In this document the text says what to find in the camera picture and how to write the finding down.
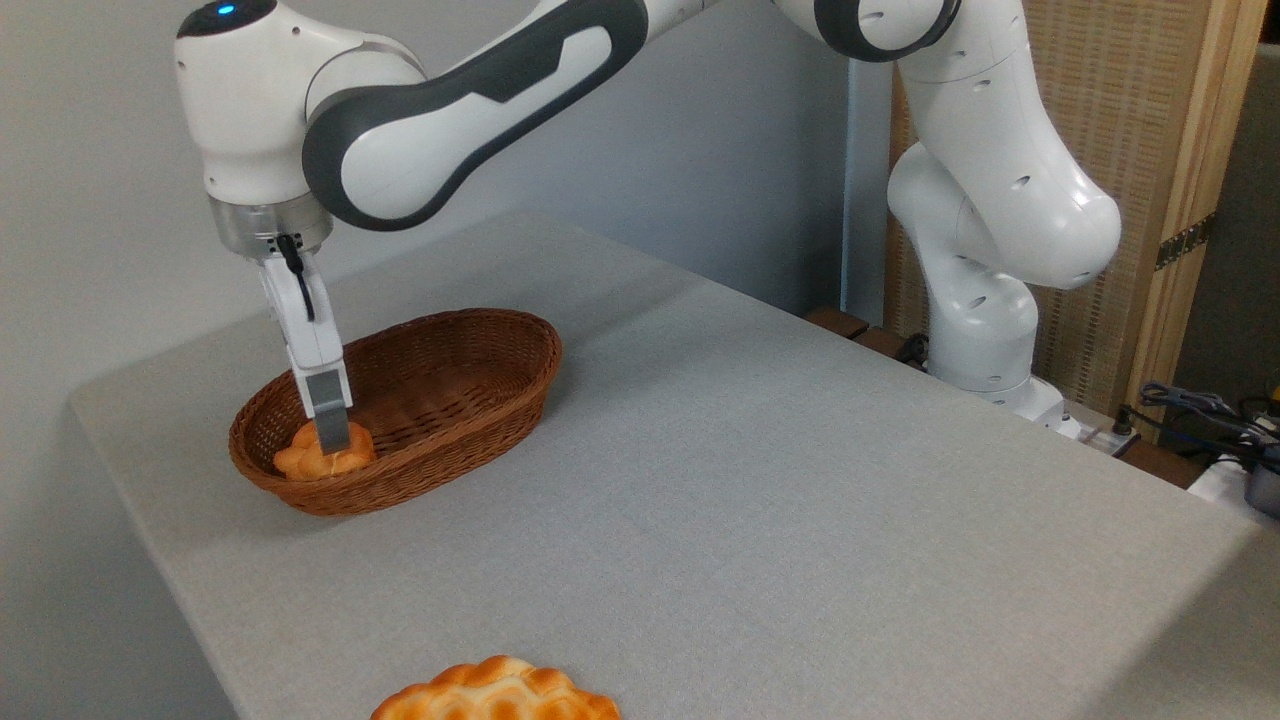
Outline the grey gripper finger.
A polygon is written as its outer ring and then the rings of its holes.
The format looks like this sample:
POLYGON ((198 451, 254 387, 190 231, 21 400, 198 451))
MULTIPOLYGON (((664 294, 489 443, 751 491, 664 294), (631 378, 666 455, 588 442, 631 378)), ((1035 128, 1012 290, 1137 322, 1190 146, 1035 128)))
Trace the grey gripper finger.
POLYGON ((344 364, 316 370, 297 370, 297 386, 303 410, 314 421, 320 450, 325 455, 351 447, 348 409, 352 406, 344 364))

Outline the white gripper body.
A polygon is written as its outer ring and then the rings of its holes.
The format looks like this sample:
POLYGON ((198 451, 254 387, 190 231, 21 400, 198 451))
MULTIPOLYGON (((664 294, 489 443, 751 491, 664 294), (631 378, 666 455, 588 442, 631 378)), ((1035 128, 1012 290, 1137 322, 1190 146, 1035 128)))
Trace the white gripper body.
POLYGON ((260 277, 271 313, 280 324, 292 365, 305 375, 346 366, 325 281, 312 252, 302 252, 302 272, 284 258, 260 263, 260 277))

